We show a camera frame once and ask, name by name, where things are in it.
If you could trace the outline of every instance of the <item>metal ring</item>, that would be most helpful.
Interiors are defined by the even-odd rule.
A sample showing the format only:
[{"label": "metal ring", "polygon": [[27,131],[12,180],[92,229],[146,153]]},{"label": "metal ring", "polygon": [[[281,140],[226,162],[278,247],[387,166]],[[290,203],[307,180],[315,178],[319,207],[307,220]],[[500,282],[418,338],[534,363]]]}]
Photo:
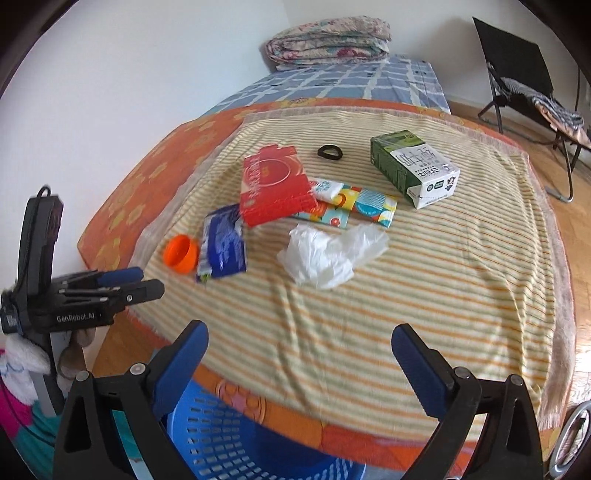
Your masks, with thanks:
[{"label": "metal ring", "polygon": [[[589,424],[587,425],[587,432],[585,433],[583,441],[581,442],[581,445],[579,446],[579,448],[575,452],[574,456],[567,463],[559,464],[558,463],[558,453],[562,449],[562,445],[564,443],[564,440],[565,440],[567,434],[570,432],[570,429],[573,427],[574,422],[576,422],[579,418],[581,418],[585,412],[589,413]],[[566,473],[566,470],[568,470],[571,467],[573,462],[579,456],[579,452],[583,449],[583,447],[589,441],[589,437],[591,437],[591,400],[581,403],[581,405],[579,405],[575,409],[573,414],[570,416],[569,420],[564,425],[562,431],[560,432],[560,435],[558,436],[558,440],[556,440],[556,446],[554,447],[554,450],[552,451],[552,455],[550,455],[550,464],[548,466],[548,474],[552,478],[558,478],[558,477],[561,477],[562,475],[564,475]]]}]

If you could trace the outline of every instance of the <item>orange floral pattern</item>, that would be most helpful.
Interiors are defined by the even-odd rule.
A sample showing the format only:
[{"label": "orange floral pattern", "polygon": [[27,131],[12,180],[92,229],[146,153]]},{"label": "orange floral pattern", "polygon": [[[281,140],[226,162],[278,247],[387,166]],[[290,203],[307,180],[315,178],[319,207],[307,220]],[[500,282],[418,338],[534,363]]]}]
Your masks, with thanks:
[{"label": "orange floral pattern", "polygon": [[[163,139],[131,171],[95,214],[78,243],[85,263],[91,268],[114,270],[129,264],[135,244],[142,231],[162,212],[196,167],[237,128],[250,113],[302,106],[358,106],[395,109],[421,113],[485,131],[488,135],[518,147],[497,132],[473,122],[437,110],[418,108],[402,103],[377,100],[312,98],[262,103],[222,111],[185,123]],[[148,327],[132,318],[138,333],[142,332],[154,346],[168,344]],[[424,445],[400,442],[325,424],[306,417],[255,392],[242,389],[215,372],[200,365],[195,379],[223,401],[255,421],[304,445],[363,463],[406,470]],[[548,451],[554,432],[542,432],[543,448]],[[458,457],[452,474],[464,470],[474,445],[466,445]]]}]

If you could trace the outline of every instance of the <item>white plastic bag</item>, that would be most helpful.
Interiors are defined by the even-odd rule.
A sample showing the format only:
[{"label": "white plastic bag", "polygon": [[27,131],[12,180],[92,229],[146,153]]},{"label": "white plastic bag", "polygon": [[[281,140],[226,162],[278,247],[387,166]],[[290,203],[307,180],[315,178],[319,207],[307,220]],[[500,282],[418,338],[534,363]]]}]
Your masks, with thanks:
[{"label": "white plastic bag", "polygon": [[388,249],[388,235],[373,223],[329,235],[300,223],[290,232],[290,244],[277,254],[286,272],[302,285],[334,288],[353,277],[353,269]]}]

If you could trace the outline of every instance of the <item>green milk carton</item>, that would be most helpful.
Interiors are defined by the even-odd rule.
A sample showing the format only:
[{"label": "green milk carton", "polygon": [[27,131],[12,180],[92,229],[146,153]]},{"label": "green milk carton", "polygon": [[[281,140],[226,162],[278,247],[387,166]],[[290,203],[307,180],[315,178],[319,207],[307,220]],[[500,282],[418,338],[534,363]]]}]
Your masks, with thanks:
[{"label": "green milk carton", "polygon": [[408,130],[371,139],[371,163],[415,206],[452,196],[460,169]]}]

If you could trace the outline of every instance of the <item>blue checkered mattress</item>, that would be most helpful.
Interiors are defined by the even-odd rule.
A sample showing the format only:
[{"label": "blue checkered mattress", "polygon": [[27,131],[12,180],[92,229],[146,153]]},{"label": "blue checkered mattress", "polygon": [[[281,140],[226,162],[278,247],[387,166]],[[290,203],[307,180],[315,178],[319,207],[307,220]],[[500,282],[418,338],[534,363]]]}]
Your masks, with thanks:
[{"label": "blue checkered mattress", "polygon": [[395,56],[387,62],[315,65],[275,72],[226,98],[208,113],[278,100],[343,97],[409,103],[450,113],[431,64]]}]

